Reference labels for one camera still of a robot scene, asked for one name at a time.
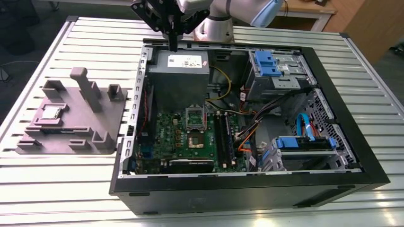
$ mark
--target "metal table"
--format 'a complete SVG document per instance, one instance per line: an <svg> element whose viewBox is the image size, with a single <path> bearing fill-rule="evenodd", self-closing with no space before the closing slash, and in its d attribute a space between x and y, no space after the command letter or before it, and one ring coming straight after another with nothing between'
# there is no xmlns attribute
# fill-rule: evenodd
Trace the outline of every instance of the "metal table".
<svg viewBox="0 0 404 227"><path fill-rule="evenodd" d="M118 83L132 88L142 39L160 37L141 21L69 17L0 127L0 224L168 227L402 224L404 109L352 41L333 33L234 27L234 40L314 48L392 181L377 190L354 193L318 208L136 217L117 197L108 195L114 154L16 154L16 143L44 97L40 88L45 80L60 79L65 86L76 86L69 79L69 68L76 66L88 68L88 77L98 87Z"/></svg>

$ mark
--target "green circuit board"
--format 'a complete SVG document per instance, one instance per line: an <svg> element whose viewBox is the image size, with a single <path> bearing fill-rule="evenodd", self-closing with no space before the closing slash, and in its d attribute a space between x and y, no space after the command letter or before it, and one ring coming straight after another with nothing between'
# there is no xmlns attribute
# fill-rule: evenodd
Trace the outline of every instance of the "green circuit board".
<svg viewBox="0 0 404 227"><path fill-rule="evenodd" d="M156 120L156 138L149 161L144 159L142 169L148 174L158 173L161 159L200 158L214 161L214 172L245 172L244 157L237 157L233 166L222 168L217 163L216 138L214 138L214 114L205 115L205 130L185 129L185 112L160 112ZM197 117L190 117L192 122L198 123ZM238 131L237 116L228 115L232 134Z"/></svg>

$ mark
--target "yellow wire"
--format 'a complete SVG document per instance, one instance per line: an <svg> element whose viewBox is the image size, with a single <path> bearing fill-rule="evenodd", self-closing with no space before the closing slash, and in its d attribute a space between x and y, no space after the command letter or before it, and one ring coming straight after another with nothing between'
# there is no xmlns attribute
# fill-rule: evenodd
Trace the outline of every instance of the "yellow wire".
<svg viewBox="0 0 404 227"><path fill-rule="evenodd" d="M258 128L258 126L257 127L254 127L254 129L250 131L250 133L248 134L248 136L245 137L245 139L244 139L244 141L242 141L242 143L240 144L240 146L238 146L238 148L237 148L237 150L241 150L241 147L242 147L242 144L245 143L245 141L249 139L249 137L252 136L252 134L253 134L253 132L256 131L256 129Z"/></svg>
<svg viewBox="0 0 404 227"><path fill-rule="evenodd" d="M222 98L228 95L228 93L229 93L229 91L230 91L230 89L232 89L232 81L229 80L228 75L225 74L225 72L221 71L220 68L217 68L217 67L213 66L213 65L210 65L209 67L217 69L217 71L224 75L224 77L226 78L226 81L228 81L228 89L226 89L225 94L224 94L222 96L217 97L217 98L208 98L208 99L206 99L208 101L214 101L214 100L222 99Z"/></svg>

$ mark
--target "white label sticker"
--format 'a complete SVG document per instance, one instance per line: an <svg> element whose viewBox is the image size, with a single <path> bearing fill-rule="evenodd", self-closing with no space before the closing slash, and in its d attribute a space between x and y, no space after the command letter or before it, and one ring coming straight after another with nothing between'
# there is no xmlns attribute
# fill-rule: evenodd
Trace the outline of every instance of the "white label sticker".
<svg viewBox="0 0 404 227"><path fill-rule="evenodd" d="M278 70L289 70L286 65L278 65L277 68L278 68Z"/></svg>
<svg viewBox="0 0 404 227"><path fill-rule="evenodd" d="M245 93L244 93L244 92L240 93L240 100L241 100L242 102L245 102Z"/></svg>
<svg viewBox="0 0 404 227"><path fill-rule="evenodd" d="M264 141L261 141L258 148L265 148L266 147L266 143Z"/></svg>
<svg viewBox="0 0 404 227"><path fill-rule="evenodd" d="M249 157L249 162L254 167L254 165L257 164L257 160L254 160L253 156Z"/></svg>
<svg viewBox="0 0 404 227"><path fill-rule="evenodd" d="M168 67L176 68L201 68L202 57L197 55L169 55L168 56Z"/></svg>

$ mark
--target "blue plastic tab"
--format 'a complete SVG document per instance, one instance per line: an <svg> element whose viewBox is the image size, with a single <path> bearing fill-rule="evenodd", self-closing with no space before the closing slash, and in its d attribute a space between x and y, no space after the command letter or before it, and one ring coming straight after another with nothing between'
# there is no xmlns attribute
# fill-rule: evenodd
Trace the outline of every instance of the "blue plastic tab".
<svg viewBox="0 0 404 227"><path fill-rule="evenodd" d="M282 140L281 139L276 139L274 141L276 141L277 148L282 148L284 147Z"/></svg>
<svg viewBox="0 0 404 227"><path fill-rule="evenodd" d="M334 149L336 148L336 141L334 141L334 139L332 137L329 137L328 141L329 141L329 145L330 145L332 149Z"/></svg>
<svg viewBox="0 0 404 227"><path fill-rule="evenodd" d="M285 148L298 148L297 139L293 137L281 137Z"/></svg>
<svg viewBox="0 0 404 227"><path fill-rule="evenodd" d="M280 77L282 75L277 70L276 59L269 51L256 51L254 60L257 61L261 77Z"/></svg>
<svg viewBox="0 0 404 227"><path fill-rule="evenodd" d="M268 155L269 155L269 150L266 150L266 152L262 155L262 158L260 159L260 165L262 165L262 162L264 162L265 158L268 157Z"/></svg>

